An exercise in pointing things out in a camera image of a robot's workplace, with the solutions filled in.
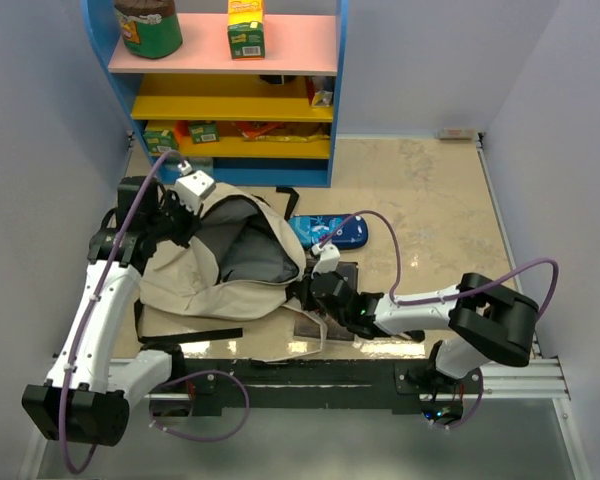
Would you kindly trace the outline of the dark tale of two cities book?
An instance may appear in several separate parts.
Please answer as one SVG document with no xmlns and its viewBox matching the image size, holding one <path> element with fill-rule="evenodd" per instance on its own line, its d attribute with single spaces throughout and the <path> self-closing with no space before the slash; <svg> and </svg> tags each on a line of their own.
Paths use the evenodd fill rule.
<svg viewBox="0 0 600 480">
<path fill-rule="evenodd" d="M 359 267 L 357 262 L 339 262 L 335 273 L 349 286 L 349 289 L 356 291 L 358 287 Z M 343 326 L 338 319 L 343 309 L 338 307 L 332 309 L 320 306 L 310 291 L 310 279 L 306 278 L 301 286 L 295 287 L 293 292 L 301 300 L 301 305 L 305 307 L 294 323 L 293 335 L 295 338 L 304 340 L 319 340 L 321 338 L 320 326 L 306 313 L 315 313 L 318 318 L 323 320 L 326 326 L 325 340 L 341 343 L 353 343 L 355 335 Z"/>
</svg>

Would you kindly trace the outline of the blue dinosaur pencil case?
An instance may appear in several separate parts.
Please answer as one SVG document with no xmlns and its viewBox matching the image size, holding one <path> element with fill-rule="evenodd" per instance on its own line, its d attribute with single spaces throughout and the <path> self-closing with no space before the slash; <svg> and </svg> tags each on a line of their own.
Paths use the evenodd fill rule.
<svg viewBox="0 0 600 480">
<path fill-rule="evenodd" d="M 288 223 L 306 251 L 330 234 L 331 242 L 340 250 L 365 246 L 369 239 L 366 221 L 356 216 L 342 226 L 344 219 L 345 215 L 295 215 Z"/>
</svg>

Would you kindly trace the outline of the cream canvas backpack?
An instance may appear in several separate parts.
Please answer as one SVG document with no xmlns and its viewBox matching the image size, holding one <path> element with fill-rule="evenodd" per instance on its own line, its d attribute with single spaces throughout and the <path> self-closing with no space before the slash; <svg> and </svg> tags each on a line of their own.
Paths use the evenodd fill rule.
<svg viewBox="0 0 600 480">
<path fill-rule="evenodd" d="M 162 241 L 148 260 L 134 306 L 189 318 L 254 321 L 279 308 L 304 315 L 324 341 L 327 325 L 299 299 L 307 259 L 287 219 L 264 200 L 227 183 L 203 201 L 200 227 L 178 246 Z"/>
</svg>

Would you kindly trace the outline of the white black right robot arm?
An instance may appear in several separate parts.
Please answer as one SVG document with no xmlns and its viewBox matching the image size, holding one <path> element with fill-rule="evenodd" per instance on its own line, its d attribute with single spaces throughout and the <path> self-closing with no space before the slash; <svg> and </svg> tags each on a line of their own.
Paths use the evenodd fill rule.
<svg viewBox="0 0 600 480">
<path fill-rule="evenodd" d="M 435 293 L 391 297 L 358 292 L 332 271 L 305 276 L 287 288 L 287 296 L 364 339 L 453 331 L 456 336 L 434 348 L 425 369 L 428 386 L 439 393 L 490 361 L 527 366 L 540 313 L 534 300 L 478 273 Z"/>
</svg>

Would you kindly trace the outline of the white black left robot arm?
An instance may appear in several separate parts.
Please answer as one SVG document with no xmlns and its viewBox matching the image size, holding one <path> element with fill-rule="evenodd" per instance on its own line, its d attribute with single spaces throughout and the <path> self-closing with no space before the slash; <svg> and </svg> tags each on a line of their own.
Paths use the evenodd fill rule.
<svg viewBox="0 0 600 480">
<path fill-rule="evenodd" d="M 41 385 L 27 385 L 22 406 L 48 440 L 114 446 L 131 410 L 154 388 L 180 390 L 187 380 L 181 348 L 149 340 L 122 370 L 110 364 L 148 260 L 162 241 L 187 245 L 200 228 L 204 200 L 215 187 L 202 171 L 165 188 L 155 178 L 126 177 L 117 205 L 89 241 L 82 298 L 67 339 Z"/>
</svg>

